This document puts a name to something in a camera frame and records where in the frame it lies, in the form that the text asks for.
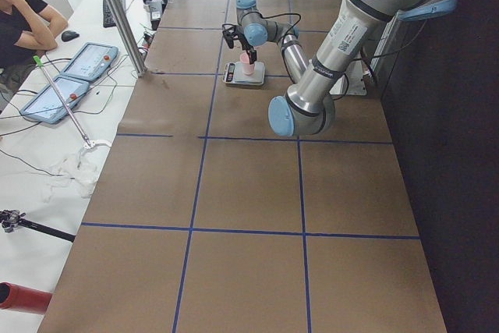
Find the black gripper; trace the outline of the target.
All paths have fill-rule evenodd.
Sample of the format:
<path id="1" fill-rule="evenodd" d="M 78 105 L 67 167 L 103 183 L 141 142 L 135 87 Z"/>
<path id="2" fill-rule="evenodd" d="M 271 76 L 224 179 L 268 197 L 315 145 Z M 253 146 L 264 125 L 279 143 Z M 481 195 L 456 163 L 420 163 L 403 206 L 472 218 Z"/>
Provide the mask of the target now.
<path id="1" fill-rule="evenodd" d="M 251 43 L 248 42 L 242 26 L 235 26 L 235 39 L 239 41 L 242 50 L 244 51 L 242 53 L 242 62 L 254 63 L 257 60 L 257 53 L 253 49 Z"/>

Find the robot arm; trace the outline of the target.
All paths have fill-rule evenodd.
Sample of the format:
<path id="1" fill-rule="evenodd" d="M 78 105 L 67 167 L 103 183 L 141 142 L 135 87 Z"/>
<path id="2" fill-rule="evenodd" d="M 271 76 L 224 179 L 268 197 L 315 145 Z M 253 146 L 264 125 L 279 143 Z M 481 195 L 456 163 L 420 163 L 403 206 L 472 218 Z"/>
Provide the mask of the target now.
<path id="1" fill-rule="evenodd" d="M 293 84 L 273 98 L 268 119 L 279 136 L 321 133 L 334 119 L 331 88 L 344 75 L 366 39 L 394 17 L 413 21 L 452 12 L 458 0 L 342 0 L 338 18 L 312 58 L 294 35 L 281 43 L 281 55 Z"/>
<path id="2" fill-rule="evenodd" d="M 304 73 L 307 60 L 298 41 L 294 24 L 281 23 L 275 18 L 284 16 L 263 16 L 257 8 L 257 0 L 236 0 L 236 19 L 234 38 L 240 42 L 245 64 L 253 67 L 257 63 L 257 48 L 267 42 L 275 43 L 281 52 L 286 72 L 293 83 Z"/>

